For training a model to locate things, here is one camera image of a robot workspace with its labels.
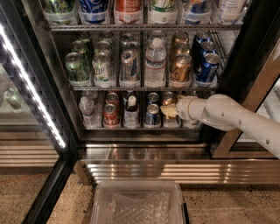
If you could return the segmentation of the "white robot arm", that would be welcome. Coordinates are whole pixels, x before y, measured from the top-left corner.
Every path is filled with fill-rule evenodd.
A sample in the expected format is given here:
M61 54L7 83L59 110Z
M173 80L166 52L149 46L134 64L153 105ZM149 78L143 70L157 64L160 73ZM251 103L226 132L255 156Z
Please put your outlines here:
M177 103L161 106L160 110L167 117L200 121L217 130L237 128L280 158L280 123L244 108L229 96L214 94L208 99L182 96Z

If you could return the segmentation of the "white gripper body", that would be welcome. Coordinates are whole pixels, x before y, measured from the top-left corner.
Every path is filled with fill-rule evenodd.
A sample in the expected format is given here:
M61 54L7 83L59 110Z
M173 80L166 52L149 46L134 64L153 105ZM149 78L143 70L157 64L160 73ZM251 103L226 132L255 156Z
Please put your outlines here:
M183 120L200 120L202 106L196 96L184 96L176 104L177 115Z

